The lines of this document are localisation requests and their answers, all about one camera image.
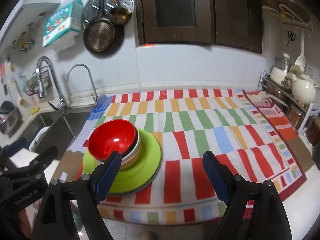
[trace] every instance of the green plate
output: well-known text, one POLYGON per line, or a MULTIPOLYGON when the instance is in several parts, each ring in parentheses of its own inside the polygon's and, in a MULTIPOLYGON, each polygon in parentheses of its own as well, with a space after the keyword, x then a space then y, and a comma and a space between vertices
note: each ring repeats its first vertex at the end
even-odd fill
MULTIPOLYGON (((119 171, 109 191, 110 194, 125 194, 148 183, 156 174, 161 162, 161 150, 156 138, 138 128, 141 150, 137 161, 129 168, 119 171)), ((83 172, 91 174, 98 162, 87 150, 83 157, 83 172)))

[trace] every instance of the chrome faucet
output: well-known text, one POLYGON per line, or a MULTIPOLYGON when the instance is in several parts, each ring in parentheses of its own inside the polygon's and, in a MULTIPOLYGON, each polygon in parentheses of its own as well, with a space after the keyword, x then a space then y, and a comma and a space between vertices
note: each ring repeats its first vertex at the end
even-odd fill
POLYGON ((39 94, 39 98, 45 98, 46 97, 46 93, 45 93, 45 88, 44 88, 44 85, 42 83, 42 79, 41 79, 41 64, 42 62, 46 62, 47 65, 48 65, 48 68, 50 69, 50 72, 51 72, 51 75, 52 75, 52 79, 53 79, 53 82, 54 82, 54 85, 56 86, 56 89, 58 91, 58 94, 59 94, 59 98, 60 98, 60 104, 58 106, 55 106, 53 103, 51 103, 50 101, 48 101, 48 104, 55 110, 55 111, 68 111, 69 110, 69 104, 66 100, 66 98, 64 97, 62 91, 61 91, 61 88, 60 88, 60 85, 59 85, 59 82, 58 82, 58 79, 57 79, 57 76, 56 76, 56 73, 54 71, 54 68, 53 68, 53 64, 51 62, 51 60, 46 57, 46 56, 42 56, 38 62, 37 62, 37 67, 36 67, 36 76, 37 76, 37 82, 38 82, 38 94, 39 94))
POLYGON ((90 80, 91 80, 91 84, 92 84, 92 87, 93 87, 94 94, 96 95, 96 97, 93 98, 93 100, 94 100, 95 103, 97 103, 97 101, 99 100, 99 97, 98 97, 98 94, 97 94, 97 91, 96 91, 96 87, 94 86, 94 83, 93 83, 93 79, 92 79, 92 76, 91 76, 91 71, 85 64, 75 64, 74 66, 72 66, 68 71, 67 82, 69 81, 69 75, 70 75, 71 70, 73 70, 76 66, 82 66, 82 67, 85 67, 87 69, 87 71, 89 73, 90 80))

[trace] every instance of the round metal tray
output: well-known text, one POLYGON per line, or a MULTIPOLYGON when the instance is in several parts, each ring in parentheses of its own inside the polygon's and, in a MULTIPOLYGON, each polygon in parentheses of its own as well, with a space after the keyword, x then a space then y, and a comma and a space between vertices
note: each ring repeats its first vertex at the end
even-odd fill
MULTIPOLYGON (((104 15, 108 16, 110 10, 116 5, 113 0, 104 0, 104 15)), ((119 0, 119 6, 129 9, 132 13, 134 11, 133 0, 119 0)), ((89 0, 84 6, 82 14, 82 27, 85 29, 87 24, 96 16, 98 16, 99 0, 89 0)))

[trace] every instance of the blue gripper pad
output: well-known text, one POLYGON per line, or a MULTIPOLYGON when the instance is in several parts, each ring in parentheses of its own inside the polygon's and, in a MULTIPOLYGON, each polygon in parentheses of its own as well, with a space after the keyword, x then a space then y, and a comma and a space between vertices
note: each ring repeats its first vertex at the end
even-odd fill
POLYGON ((27 140, 24 137, 21 137, 19 140, 14 141, 12 144, 7 146, 7 156, 12 157, 22 148, 27 146, 27 140))
POLYGON ((207 173, 207 176, 217 194, 218 199, 223 201, 225 205, 228 205, 230 201, 230 196, 228 194, 228 185, 220 174, 219 168, 209 157, 210 154, 213 155, 211 151, 207 151, 203 154, 202 166, 204 168, 204 171, 207 173))
POLYGON ((96 185, 95 203, 99 205, 100 201, 106 199, 107 194, 115 180, 117 173, 121 167, 121 155, 117 153, 113 160, 110 162, 108 168, 104 171, 96 185))

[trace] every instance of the sink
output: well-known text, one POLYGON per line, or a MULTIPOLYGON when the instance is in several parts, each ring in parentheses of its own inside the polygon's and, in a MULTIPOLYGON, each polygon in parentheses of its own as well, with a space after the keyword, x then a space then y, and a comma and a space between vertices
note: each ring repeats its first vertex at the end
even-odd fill
POLYGON ((49 126, 49 129, 37 142, 33 151, 41 154, 54 145, 58 148, 56 159, 60 160, 70 144, 81 132, 92 109, 93 107, 74 108, 66 114, 58 112, 40 113, 28 125, 20 137, 27 139, 27 147, 29 147, 38 132, 45 126, 49 126))

